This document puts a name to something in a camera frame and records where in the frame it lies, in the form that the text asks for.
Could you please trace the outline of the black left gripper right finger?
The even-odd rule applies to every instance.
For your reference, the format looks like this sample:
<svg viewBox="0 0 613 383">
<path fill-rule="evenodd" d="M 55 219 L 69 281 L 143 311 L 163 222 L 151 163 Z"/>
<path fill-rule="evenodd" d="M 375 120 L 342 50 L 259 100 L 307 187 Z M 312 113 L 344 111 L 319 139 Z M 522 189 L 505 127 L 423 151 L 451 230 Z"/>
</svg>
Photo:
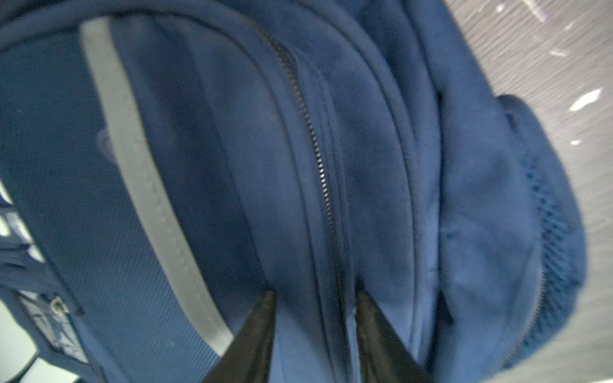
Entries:
<svg viewBox="0 0 613 383">
<path fill-rule="evenodd" d="M 357 295 L 356 325 L 363 382 L 428 383 L 433 380 L 416 363 L 365 290 Z"/>
</svg>

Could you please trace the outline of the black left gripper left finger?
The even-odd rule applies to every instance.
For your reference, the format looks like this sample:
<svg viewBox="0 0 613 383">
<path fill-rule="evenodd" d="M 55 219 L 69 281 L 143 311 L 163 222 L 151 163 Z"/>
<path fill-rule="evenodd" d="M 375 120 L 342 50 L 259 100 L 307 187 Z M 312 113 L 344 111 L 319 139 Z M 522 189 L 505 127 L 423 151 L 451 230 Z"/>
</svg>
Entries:
<svg viewBox="0 0 613 383">
<path fill-rule="evenodd" d="M 276 292 L 266 290 L 204 382 L 269 382 L 276 329 Z"/>
</svg>

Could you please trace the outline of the navy blue backpack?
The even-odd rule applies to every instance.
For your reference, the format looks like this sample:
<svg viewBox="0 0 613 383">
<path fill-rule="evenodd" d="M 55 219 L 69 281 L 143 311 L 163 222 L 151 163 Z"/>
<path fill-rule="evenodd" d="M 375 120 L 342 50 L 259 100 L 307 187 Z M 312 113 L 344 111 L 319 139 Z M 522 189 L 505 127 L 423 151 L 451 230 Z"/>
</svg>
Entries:
<svg viewBox="0 0 613 383">
<path fill-rule="evenodd" d="M 4 1 L 1 302 L 80 382 L 362 381 L 357 295 L 431 382 L 567 325 L 581 214 L 443 1 Z"/>
</svg>

